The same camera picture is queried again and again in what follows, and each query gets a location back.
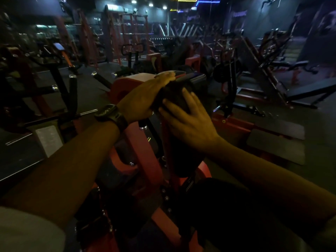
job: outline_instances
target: black watch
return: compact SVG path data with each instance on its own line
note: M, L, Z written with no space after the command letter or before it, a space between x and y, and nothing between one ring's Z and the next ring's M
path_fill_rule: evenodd
M113 121L122 133L127 127L128 122L123 114L120 113L118 107L114 104L108 104L105 107L99 109L94 117L99 122Z

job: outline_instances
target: gym floor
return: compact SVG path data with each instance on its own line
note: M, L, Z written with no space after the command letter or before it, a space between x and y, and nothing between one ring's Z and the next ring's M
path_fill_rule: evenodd
M103 63L100 64L97 72L112 82L111 73L118 69L118 64ZM107 88L90 76L91 72L94 70L95 69L92 67L82 67L79 70L81 73L78 76L79 113L93 110L109 103L107 96L104 93L104 90L107 90ZM322 80L327 77L329 72L328 68L320 68L320 72L317 75L302 72L299 75L298 86ZM68 86L68 70L62 69L61 74ZM37 79L38 86L55 84L49 72L41 72L38 76L40 78ZM276 77L285 83L288 88L296 87L290 85L292 72L277 73ZM23 89L22 86L15 81L12 82L12 85L14 89ZM258 88L258 85L251 79L241 79L240 85L243 87ZM221 84L211 82L209 85L209 93L215 97L222 97ZM46 95L45 99L53 110L65 108L59 93ZM36 106L30 99L25 99L25 101L32 109L36 110ZM236 101L257 106L260 110L267 113L268 117L266 118L278 118L303 125L306 134L306 140L304 141L306 154L305 165L300 166L294 163L288 163L282 167L336 194L336 109L334 107L336 94L331 95L326 101L320 103L317 110L300 106L296 106L294 109L288 109L269 104L248 102L242 99L237 99ZM259 118L243 111L234 110L234 113L235 117L250 122ZM86 116L83 121L85 126L88 126L93 122L93 117ZM236 136L232 133L227 134L225 131L219 132L230 143L237 143L238 135ZM0 180L43 158L43 154L38 145L31 138L21 140L11 146L5 145L6 142L17 137L16 134L0 130ZM209 160L206 160L206 163L208 164L213 177L241 185L235 178L219 168L216 164ZM274 230L274 241L277 241L275 242L276 245L274 245L270 251L309 251L309 248L305 243L289 229L281 225L271 213L267 212L265 209L261 209L260 213L265 216L266 221L272 226L272 230ZM74 237L70 235L73 235L74 223L75 221L72 221L66 230L69 237L66 242L65 251L78 251L79 249ZM215 250L216 249L213 248L213 246L208 244L206 251Z

